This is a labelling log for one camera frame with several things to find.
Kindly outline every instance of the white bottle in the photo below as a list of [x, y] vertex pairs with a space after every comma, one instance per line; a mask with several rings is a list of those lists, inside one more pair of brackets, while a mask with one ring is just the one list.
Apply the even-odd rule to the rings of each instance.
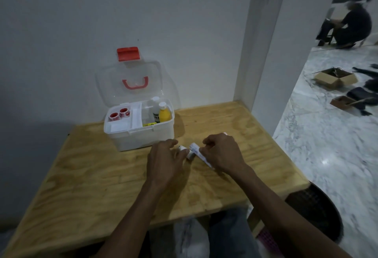
[[154, 121], [156, 123], [159, 123], [159, 112], [160, 112], [160, 107], [159, 107], [159, 102], [160, 98], [159, 97], [153, 97], [152, 100], [154, 101], [154, 105], [152, 107], [152, 114], [154, 115]]

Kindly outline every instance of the yellow bottle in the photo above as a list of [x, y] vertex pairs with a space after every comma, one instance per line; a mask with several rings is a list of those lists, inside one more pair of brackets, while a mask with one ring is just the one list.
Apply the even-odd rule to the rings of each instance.
[[159, 120], [160, 122], [166, 122], [172, 119], [172, 114], [170, 113], [169, 108], [167, 107], [167, 103], [161, 102], [159, 103]]

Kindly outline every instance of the plywood tabletop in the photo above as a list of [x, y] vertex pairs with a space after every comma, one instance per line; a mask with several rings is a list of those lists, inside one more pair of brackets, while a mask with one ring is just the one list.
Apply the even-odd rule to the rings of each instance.
[[[202, 146], [209, 134], [227, 132], [257, 175], [284, 196], [309, 182], [251, 113], [238, 102], [175, 112], [180, 145]], [[103, 122], [76, 126], [67, 137], [29, 206], [4, 257], [74, 249], [111, 234], [134, 203], [145, 181], [150, 147], [118, 152], [103, 132]], [[245, 204], [247, 197], [227, 175], [198, 157], [163, 194], [151, 227], [187, 216], [201, 216]]]

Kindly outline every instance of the person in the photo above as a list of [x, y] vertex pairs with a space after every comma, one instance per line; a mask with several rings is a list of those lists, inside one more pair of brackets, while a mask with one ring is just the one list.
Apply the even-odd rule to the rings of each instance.
[[329, 40], [328, 32], [333, 31], [338, 49], [352, 48], [357, 41], [361, 41], [370, 35], [372, 20], [370, 14], [363, 7], [362, 3], [370, 0], [349, 0], [347, 8], [349, 13], [343, 20], [326, 19], [316, 37], [319, 40], [318, 46], [323, 46]]
[[[256, 208], [260, 218], [286, 257], [351, 258], [336, 243], [300, 216], [265, 185], [248, 166], [238, 144], [224, 133], [204, 139], [200, 152], [218, 171], [233, 178]], [[96, 254], [103, 257], [138, 257], [160, 196], [182, 170], [189, 150], [172, 154], [176, 140], [154, 144], [147, 159], [147, 179], [125, 217]], [[248, 222], [240, 209], [212, 214], [210, 257], [260, 257]]]

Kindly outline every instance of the hand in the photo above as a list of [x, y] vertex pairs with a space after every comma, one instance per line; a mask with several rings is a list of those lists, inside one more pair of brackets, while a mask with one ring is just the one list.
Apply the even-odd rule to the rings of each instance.
[[209, 135], [203, 143], [206, 146], [200, 148], [200, 152], [215, 169], [231, 175], [246, 165], [232, 136], [223, 133]]
[[177, 140], [154, 143], [147, 158], [147, 181], [159, 191], [163, 191], [172, 179], [183, 169], [183, 160], [189, 150], [170, 150]]

